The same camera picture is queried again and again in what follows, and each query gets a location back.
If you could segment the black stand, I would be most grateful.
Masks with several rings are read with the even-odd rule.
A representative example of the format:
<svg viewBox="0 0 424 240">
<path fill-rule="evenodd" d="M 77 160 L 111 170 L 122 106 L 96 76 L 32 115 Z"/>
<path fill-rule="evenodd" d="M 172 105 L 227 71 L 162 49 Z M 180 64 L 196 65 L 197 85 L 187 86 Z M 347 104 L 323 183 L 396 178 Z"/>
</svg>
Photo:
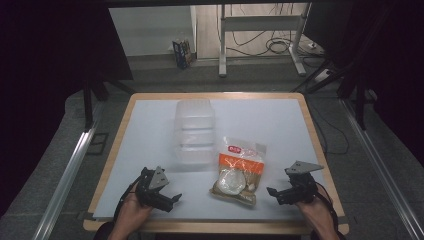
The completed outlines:
<svg viewBox="0 0 424 240">
<path fill-rule="evenodd" d="M 325 68 L 333 64 L 332 61 L 326 59 L 314 72 L 312 72 L 301 84 L 292 89 L 292 92 L 301 91 L 303 94 L 312 94 L 320 90 L 324 86 L 342 79 L 337 90 L 337 96 L 341 99 L 350 97 L 353 91 L 356 91 L 354 117 L 362 130 L 366 129 L 364 123 L 364 106 L 368 102 L 365 97 L 366 80 L 364 75 L 365 53 L 357 53 L 352 61 L 343 68 L 339 68 L 322 81 L 308 87 L 308 83 L 313 80 Z"/>
<path fill-rule="evenodd" d="M 115 74 L 121 73 L 129 80 L 133 79 L 128 59 L 124 57 L 116 63 L 111 61 L 102 61 L 101 59 L 89 59 L 82 64 L 83 79 L 83 104 L 85 126 L 84 131 L 88 132 L 94 127 L 94 112 L 92 104 L 92 95 L 100 102 L 105 102 L 109 98 L 109 92 L 105 83 L 132 95 L 135 90 L 121 82 L 121 79 Z"/>
</svg>

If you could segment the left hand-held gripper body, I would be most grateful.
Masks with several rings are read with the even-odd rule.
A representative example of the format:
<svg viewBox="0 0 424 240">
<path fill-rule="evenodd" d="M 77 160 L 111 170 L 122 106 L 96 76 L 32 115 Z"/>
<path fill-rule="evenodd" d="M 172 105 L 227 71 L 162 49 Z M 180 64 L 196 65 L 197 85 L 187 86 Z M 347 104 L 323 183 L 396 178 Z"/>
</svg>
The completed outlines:
<svg viewBox="0 0 424 240">
<path fill-rule="evenodd" d="M 153 170 L 144 167 L 138 178 L 136 196 L 141 205 L 148 205 L 155 201 L 164 201 L 160 191 L 169 183 L 164 170 L 158 166 Z"/>
</svg>

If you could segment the black floor socket plate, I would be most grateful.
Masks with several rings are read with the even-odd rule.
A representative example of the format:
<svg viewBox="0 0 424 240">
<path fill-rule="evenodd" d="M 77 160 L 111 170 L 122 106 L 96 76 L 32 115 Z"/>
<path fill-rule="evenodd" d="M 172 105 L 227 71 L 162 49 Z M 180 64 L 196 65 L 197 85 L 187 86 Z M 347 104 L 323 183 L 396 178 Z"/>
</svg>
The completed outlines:
<svg viewBox="0 0 424 240">
<path fill-rule="evenodd" d="M 89 144 L 87 155 L 102 155 L 108 140 L 108 133 L 95 133 Z"/>
</svg>

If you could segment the aluminium rail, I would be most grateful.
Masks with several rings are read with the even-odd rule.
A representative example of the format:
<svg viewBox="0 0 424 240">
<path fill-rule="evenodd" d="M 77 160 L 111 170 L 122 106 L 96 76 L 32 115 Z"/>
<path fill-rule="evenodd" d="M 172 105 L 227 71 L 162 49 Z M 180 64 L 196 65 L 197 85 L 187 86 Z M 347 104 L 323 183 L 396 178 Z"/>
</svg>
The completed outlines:
<svg viewBox="0 0 424 240">
<path fill-rule="evenodd" d="M 31 240 L 48 240 L 68 197 L 73 182 L 77 176 L 82 160 L 88 150 L 90 142 L 94 136 L 96 128 L 101 119 L 105 107 L 104 102 L 98 102 L 93 114 L 93 123 L 87 130 L 84 130 L 80 135 L 78 142 L 73 150 L 73 153 L 68 161 L 68 164 L 62 174 L 60 181 L 50 199 L 50 202 L 36 228 L 36 231 Z"/>
<path fill-rule="evenodd" d="M 343 106 L 349 122 L 358 136 L 359 142 L 361 143 L 367 158 L 378 175 L 411 239 L 424 240 L 424 226 L 420 223 L 416 213 L 413 211 L 411 205 L 408 203 L 400 188 L 395 183 L 394 178 L 389 173 L 387 166 L 383 162 L 381 155 L 369 137 L 368 132 L 363 130 L 357 122 L 352 104 L 347 100 L 340 100 L 340 104 Z"/>
</svg>

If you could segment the person's right hand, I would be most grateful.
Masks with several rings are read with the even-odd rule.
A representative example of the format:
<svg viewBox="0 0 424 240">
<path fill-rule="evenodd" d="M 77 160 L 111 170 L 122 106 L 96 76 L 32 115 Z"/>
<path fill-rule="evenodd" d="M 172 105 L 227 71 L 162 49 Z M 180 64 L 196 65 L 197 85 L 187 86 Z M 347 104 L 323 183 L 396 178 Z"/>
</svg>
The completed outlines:
<svg viewBox="0 0 424 240">
<path fill-rule="evenodd" d="M 334 230 L 333 219 L 325 202 L 315 197 L 311 203 L 297 202 L 306 223 L 315 231 L 324 232 Z"/>
</svg>

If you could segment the white table sheet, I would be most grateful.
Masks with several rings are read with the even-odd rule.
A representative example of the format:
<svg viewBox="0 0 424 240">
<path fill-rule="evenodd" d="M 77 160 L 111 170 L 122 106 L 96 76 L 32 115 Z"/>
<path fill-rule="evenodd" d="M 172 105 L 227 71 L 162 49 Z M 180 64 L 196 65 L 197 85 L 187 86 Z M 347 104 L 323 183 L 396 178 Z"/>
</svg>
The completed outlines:
<svg viewBox="0 0 424 240">
<path fill-rule="evenodd" d="M 175 100 L 138 100 L 125 128 L 107 185 L 94 211 L 97 219 L 114 215 L 116 205 L 143 168 L 165 169 L 170 184 L 162 193 L 181 194 L 171 212 L 155 210 L 156 220 L 299 220 L 293 205 L 280 205 L 269 187 L 288 189 L 284 170 L 296 161 L 318 161 L 300 104 L 295 99 L 213 100 L 218 142 L 233 137 L 266 146 L 265 167 L 256 191 L 257 203 L 246 206 L 209 193 L 218 178 L 218 157 L 207 165 L 185 164 L 174 148 Z"/>
</svg>

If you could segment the blue carton box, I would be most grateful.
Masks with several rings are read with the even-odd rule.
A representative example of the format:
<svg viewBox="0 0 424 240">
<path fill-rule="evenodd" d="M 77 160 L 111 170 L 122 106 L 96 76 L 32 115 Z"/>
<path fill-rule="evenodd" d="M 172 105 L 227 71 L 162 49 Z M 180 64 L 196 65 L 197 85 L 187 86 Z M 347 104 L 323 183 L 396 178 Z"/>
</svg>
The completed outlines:
<svg viewBox="0 0 424 240">
<path fill-rule="evenodd" d="M 177 67 L 180 69 L 188 68 L 192 63 L 192 52 L 189 41 L 187 39 L 177 39 L 172 44 Z"/>
</svg>

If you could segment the white metal desk frame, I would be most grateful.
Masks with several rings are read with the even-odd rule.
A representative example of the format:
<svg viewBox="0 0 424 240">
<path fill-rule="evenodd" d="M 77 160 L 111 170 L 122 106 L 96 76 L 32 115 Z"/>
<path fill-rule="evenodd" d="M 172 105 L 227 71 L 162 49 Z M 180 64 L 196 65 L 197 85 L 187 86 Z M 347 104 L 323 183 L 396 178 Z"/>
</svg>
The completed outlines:
<svg viewBox="0 0 424 240">
<path fill-rule="evenodd" d="M 226 33 L 230 31 L 294 31 L 295 37 L 288 46 L 289 54 L 299 76 L 305 76 L 306 70 L 298 55 L 298 48 L 307 21 L 311 3 L 305 3 L 300 15 L 279 16 L 226 16 L 226 6 L 222 4 L 220 15 L 220 77 L 227 76 Z"/>
</svg>

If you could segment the clear plastic container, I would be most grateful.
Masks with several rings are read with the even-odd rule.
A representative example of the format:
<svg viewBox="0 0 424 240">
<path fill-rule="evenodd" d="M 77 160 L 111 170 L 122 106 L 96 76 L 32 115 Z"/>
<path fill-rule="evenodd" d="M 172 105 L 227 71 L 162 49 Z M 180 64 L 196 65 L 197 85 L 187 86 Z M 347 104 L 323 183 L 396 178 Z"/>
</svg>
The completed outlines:
<svg viewBox="0 0 424 240">
<path fill-rule="evenodd" d="M 174 149 L 183 164 L 206 165 L 215 152 L 215 111 L 208 99 L 177 102 Z"/>
</svg>

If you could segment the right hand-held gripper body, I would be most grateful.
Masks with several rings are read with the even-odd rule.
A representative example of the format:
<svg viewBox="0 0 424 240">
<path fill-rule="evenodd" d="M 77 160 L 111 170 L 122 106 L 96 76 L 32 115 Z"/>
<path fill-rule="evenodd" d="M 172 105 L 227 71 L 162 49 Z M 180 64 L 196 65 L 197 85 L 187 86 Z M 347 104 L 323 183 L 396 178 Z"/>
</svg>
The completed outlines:
<svg viewBox="0 0 424 240">
<path fill-rule="evenodd" d="M 311 173 L 321 169 L 323 169 L 321 165 L 302 161 L 296 161 L 291 167 L 286 168 L 285 172 L 292 185 L 287 197 L 293 197 L 295 203 L 312 202 L 314 194 L 317 192 L 317 186 Z"/>
</svg>

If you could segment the wooden table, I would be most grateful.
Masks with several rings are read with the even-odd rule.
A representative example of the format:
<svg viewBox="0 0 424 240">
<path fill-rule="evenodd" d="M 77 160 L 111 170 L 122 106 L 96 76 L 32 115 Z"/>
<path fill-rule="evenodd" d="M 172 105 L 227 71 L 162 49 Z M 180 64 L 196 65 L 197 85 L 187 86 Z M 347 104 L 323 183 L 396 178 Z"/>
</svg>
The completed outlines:
<svg viewBox="0 0 424 240">
<path fill-rule="evenodd" d="M 180 100 L 189 99 L 187 93 L 138 93 L 131 96 L 127 105 L 125 114 L 122 118 L 117 135 L 113 142 L 109 157 L 103 169 L 103 173 L 99 180 L 97 189 L 92 198 L 89 211 L 92 218 L 84 221 L 83 226 L 87 231 L 96 231 L 103 222 L 110 220 L 97 219 L 94 217 L 94 211 L 97 207 L 99 200 L 105 190 L 111 170 L 114 166 L 119 147 L 121 145 L 125 128 L 128 126 L 132 110 L 135 102 L 138 100 Z M 315 179 L 323 184 L 333 200 L 333 206 L 338 213 L 340 225 L 339 228 L 343 233 L 349 231 L 349 226 L 345 218 L 344 210 L 341 206 L 340 199 L 334 185 L 331 173 L 326 168 L 327 161 L 324 157 L 323 151 L 318 140 L 318 135 L 313 124 L 312 115 L 303 95 L 299 93 L 244 93 L 244 92 L 224 92 L 224 93 L 207 93 L 205 99 L 210 102 L 213 100 L 232 100 L 232 99 L 295 99 L 300 104 L 301 112 L 308 132 L 310 134 L 315 153 L 317 154 L 318 161 L 315 164 L 323 166 L 323 169 L 315 172 Z M 302 235 L 308 233 L 302 217 L 299 220 L 267 220 L 267 221 L 205 221 L 205 220 L 156 220 L 152 217 L 147 221 L 143 227 L 146 232 L 154 233 L 199 233 L 199 234 L 272 234 L 272 235 Z"/>
</svg>

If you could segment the person's left hand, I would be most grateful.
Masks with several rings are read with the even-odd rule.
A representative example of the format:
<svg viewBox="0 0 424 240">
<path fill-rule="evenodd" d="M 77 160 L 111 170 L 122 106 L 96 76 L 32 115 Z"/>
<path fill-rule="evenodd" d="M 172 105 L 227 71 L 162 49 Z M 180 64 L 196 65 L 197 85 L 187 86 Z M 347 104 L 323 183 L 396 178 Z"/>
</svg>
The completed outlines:
<svg viewBox="0 0 424 240">
<path fill-rule="evenodd" d="M 137 196 L 130 193 L 123 201 L 123 205 L 115 223 L 115 230 L 121 234 L 130 234 L 141 228 L 150 216 L 152 207 L 141 205 Z"/>
</svg>

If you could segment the clear orange snack bag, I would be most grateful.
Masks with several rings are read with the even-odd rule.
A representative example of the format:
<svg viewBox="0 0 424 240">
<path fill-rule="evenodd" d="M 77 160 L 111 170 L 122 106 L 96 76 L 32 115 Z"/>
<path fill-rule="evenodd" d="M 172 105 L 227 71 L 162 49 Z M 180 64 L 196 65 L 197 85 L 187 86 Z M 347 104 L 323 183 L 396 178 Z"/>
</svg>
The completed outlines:
<svg viewBox="0 0 424 240">
<path fill-rule="evenodd" d="M 256 205 L 267 146 L 224 137 L 218 151 L 218 178 L 209 192 L 216 197 Z"/>
</svg>

